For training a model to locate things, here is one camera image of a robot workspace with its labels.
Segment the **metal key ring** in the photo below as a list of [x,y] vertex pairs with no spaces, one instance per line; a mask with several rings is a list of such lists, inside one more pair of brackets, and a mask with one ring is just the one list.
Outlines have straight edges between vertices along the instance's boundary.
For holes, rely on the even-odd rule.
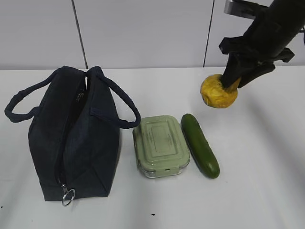
[[[68,202],[67,204],[65,204],[66,197],[67,197],[67,195],[68,195],[70,192],[73,192],[73,196],[72,196],[72,198],[69,200],[69,202]],[[62,205],[63,205],[64,207],[68,206],[68,205],[71,204],[71,202],[74,200],[74,197],[75,197],[75,189],[70,189],[68,192],[65,192],[65,195],[63,195],[62,201],[61,201]]]

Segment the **lunch bag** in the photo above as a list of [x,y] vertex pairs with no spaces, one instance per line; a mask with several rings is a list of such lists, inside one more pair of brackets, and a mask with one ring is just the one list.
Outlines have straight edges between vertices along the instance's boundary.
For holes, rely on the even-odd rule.
[[[49,85],[39,106],[27,114],[14,107],[31,92]],[[118,118],[112,89],[135,114]],[[140,114],[130,97],[100,67],[87,72],[63,66],[46,80],[18,92],[5,109],[14,123],[34,117],[29,146],[45,201],[106,197],[119,156],[120,128],[136,127]]]

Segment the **green cucumber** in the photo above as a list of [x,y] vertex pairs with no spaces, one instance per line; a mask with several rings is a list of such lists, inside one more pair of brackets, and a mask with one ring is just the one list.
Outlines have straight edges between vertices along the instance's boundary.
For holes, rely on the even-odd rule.
[[191,114],[183,115],[181,129],[199,169],[209,178],[217,178],[219,164],[196,118]]

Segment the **white table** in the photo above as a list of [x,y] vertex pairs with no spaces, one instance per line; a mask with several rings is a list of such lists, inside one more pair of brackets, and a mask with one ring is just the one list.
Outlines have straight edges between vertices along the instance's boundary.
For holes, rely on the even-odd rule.
[[[45,202],[27,142],[31,121],[11,123],[0,112],[1,229],[303,229],[305,228],[305,67],[277,67],[239,90],[227,109],[207,107],[202,81],[223,68],[104,70],[134,100],[142,117],[192,113],[221,173],[205,178],[191,158],[173,177],[147,179],[137,170],[132,130],[108,198]],[[52,71],[0,71],[0,107]],[[16,109],[39,104],[46,88]],[[131,111],[114,96],[120,117]]]

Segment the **food container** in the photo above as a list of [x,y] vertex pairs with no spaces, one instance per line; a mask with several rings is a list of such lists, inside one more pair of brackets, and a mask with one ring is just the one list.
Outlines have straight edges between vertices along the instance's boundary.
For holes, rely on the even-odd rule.
[[190,152],[178,121],[169,115],[143,118],[133,130],[138,168],[149,178],[177,175]]

